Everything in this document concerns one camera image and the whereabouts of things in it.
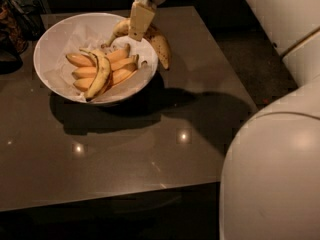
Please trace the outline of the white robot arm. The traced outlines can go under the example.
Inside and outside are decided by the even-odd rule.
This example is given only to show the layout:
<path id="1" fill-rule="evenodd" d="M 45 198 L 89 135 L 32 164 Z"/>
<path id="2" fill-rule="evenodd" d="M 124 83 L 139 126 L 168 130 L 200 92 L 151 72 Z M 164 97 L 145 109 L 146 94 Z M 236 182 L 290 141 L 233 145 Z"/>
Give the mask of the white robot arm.
<path id="1" fill-rule="evenodd" d="M 211 240 L 320 240 L 320 0 L 245 2 L 297 88 L 232 140 Z"/>

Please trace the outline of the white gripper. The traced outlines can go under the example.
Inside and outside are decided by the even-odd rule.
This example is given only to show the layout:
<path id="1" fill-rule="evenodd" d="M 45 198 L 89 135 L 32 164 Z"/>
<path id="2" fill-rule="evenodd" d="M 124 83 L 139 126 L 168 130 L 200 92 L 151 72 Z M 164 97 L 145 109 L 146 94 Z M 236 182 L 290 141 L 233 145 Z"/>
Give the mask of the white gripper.
<path id="1" fill-rule="evenodd" d="M 155 17 L 157 6 L 166 0 L 136 1 L 140 2 L 134 2 L 131 7 L 129 37 L 136 41 L 141 41 Z M 142 2 L 151 3 L 151 5 L 145 5 Z"/>

